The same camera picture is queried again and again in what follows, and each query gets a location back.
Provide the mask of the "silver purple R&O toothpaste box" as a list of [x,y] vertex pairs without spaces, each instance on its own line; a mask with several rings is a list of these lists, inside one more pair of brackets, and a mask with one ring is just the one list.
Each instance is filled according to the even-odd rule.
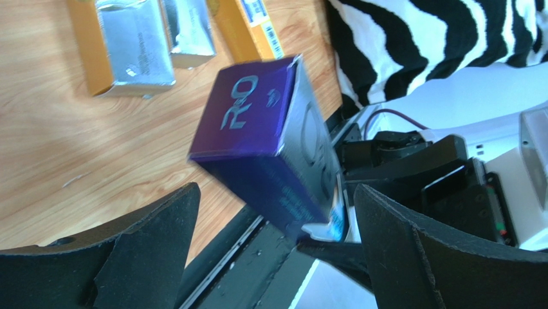
[[303,56],[222,69],[188,158],[287,238],[345,239],[342,171]]

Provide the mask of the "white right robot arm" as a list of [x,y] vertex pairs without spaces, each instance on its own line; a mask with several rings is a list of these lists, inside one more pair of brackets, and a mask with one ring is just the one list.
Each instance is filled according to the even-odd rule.
[[[440,159],[437,167],[431,173],[433,176],[441,174],[447,166],[455,165],[459,168],[462,179],[446,181],[442,196],[438,198],[438,201],[447,199],[451,194],[463,195],[473,186],[491,187],[497,197],[500,217],[505,221],[504,229],[507,233],[501,238],[508,245],[516,245],[518,237],[511,221],[507,200],[504,197],[498,175],[487,173],[479,161],[490,161],[517,145],[519,120],[520,113],[516,112],[448,129],[423,129],[409,133],[379,131],[372,140],[340,142],[337,150],[339,156],[347,159],[349,164],[355,163],[359,152],[363,153],[364,160],[369,161],[370,164],[380,164],[388,159],[396,160],[406,155],[415,155],[432,144],[436,145],[438,151],[448,151],[450,145],[445,142],[447,137],[452,138],[453,145],[457,143],[456,138],[461,137],[468,154],[477,163],[459,164],[455,158],[448,154]],[[365,289],[372,290],[354,207],[351,207],[347,213],[351,217],[347,233],[348,241],[318,241],[309,238],[298,242],[297,250],[330,264]]]

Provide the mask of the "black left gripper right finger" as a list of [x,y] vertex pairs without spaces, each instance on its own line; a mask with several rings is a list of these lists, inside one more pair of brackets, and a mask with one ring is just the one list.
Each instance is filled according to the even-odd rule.
[[367,185],[354,201],[379,308],[547,307],[547,254],[457,230]]

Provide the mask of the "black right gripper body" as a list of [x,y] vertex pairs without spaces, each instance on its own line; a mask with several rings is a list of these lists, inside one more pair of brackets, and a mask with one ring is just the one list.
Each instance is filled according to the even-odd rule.
[[467,153],[463,137],[427,142],[418,132],[381,131],[338,146],[350,205],[359,184],[445,225],[517,247],[500,177]]

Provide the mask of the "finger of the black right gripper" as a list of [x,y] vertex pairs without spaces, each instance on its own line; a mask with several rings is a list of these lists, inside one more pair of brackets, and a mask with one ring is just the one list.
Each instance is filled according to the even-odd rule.
[[305,239],[297,243],[297,250],[330,264],[368,291],[372,283],[361,243],[340,243]]

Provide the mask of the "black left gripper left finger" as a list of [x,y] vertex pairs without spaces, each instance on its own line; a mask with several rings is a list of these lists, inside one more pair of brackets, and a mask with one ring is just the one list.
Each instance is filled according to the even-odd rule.
[[49,245],[2,250],[1,307],[175,307],[200,198],[188,183]]

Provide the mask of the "orange toothpaste box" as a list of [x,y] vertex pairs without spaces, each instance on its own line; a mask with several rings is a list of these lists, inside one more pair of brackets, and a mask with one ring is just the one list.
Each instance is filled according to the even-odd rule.
[[207,0],[235,63],[272,61],[285,57],[262,0]]

